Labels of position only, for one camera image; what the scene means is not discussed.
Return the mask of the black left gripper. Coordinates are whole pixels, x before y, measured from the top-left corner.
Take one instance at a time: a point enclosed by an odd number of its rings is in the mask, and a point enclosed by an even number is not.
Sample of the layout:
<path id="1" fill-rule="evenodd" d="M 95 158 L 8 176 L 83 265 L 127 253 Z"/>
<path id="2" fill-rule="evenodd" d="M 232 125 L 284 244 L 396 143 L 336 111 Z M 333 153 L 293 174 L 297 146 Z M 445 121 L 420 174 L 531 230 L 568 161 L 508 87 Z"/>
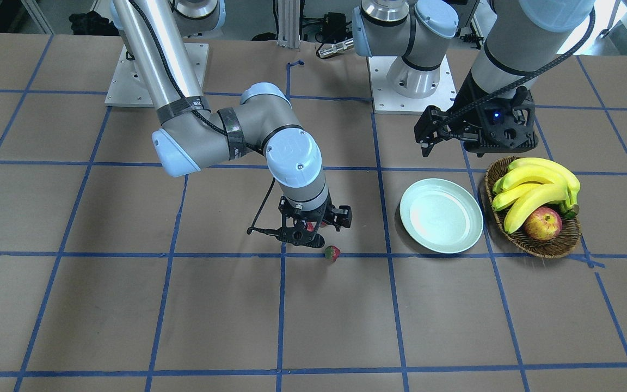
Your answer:
<path id="1" fill-rule="evenodd" d="M 483 96 L 486 92 L 480 87 L 462 87 L 449 110 L 426 107 L 414 127 L 415 141 L 421 145 L 424 157 L 433 146 L 450 139 L 463 141 L 463 149 L 478 157 L 486 153 L 525 153 L 538 146 L 533 128 L 535 105 L 526 87 L 518 87 L 512 97 L 494 97 L 440 127 L 442 121 Z"/>

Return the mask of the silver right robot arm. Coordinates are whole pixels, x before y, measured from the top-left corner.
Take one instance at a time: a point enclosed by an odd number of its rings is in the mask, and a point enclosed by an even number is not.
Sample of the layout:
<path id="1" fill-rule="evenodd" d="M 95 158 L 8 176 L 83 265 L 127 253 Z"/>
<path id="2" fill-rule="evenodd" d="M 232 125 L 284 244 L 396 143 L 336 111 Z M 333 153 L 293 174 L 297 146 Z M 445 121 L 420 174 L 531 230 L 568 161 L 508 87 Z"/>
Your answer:
<path id="1" fill-rule="evenodd" d="M 266 159 L 273 182 L 282 190 L 278 209 L 281 227 L 259 232 L 295 246 L 323 248 L 322 224 L 336 230 L 350 228 L 350 206 L 335 206 L 315 139 L 304 131 L 288 97 L 274 84 L 256 83 L 241 96 L 237 107 L 212 111 L 189 59 L 177 26 L 189 7 L 207 30 L 219 27 L 222 1 L 112 1 L 139 78 L 149 92 L 160 128 L 152 143 L 167 174 L 199 172 L 214 164 L 234 161 L 254 152 Z"/>

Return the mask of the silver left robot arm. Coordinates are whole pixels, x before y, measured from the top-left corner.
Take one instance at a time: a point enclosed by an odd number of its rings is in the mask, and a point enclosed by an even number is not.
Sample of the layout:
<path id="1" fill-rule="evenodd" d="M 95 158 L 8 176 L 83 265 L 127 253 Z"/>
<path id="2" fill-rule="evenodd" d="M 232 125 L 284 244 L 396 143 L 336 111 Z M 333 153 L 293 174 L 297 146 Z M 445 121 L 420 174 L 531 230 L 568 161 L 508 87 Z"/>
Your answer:
<path id="1" fill-rule="evenodd" d="M 441 142 L 457 139 L 469 153 L 522 153 L 537 147 L 533 82 L 582 47 L 595 23 L 592 1 L 491 1 L 496 15 L 450 108 L 428 105 L 416 122 L 424 157 Z M 458 14 L 443 1 L 361 1 L 353 11 L 355 51 L 391 56 L 388 78 L 401 95 L 431 92 Z"/>

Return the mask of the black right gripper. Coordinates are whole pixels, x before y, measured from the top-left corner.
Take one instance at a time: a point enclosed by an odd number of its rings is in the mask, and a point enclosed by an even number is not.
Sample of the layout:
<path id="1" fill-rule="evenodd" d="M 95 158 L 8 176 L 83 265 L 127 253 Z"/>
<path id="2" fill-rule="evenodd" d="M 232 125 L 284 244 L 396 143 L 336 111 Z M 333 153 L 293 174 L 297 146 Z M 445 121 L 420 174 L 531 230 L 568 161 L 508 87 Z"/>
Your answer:
<path id="1" fill-rule="evenodd" d="M 341 228 L 350 228 L 353 220 L 352 208 L 349 205 L 341 204 L 336 207 L 330 198 L 311 211 L 296 208 L 288 199 L 281 198 L 278 209 L 282 215 L 282 226 L 277 229 L 276 238 L 294 246 L 323 248 L 324 237 L 317 233 L 323 223 L 340 231 Z M 314 232 L 306 231 L 306 221 L 315 224 Z"/>

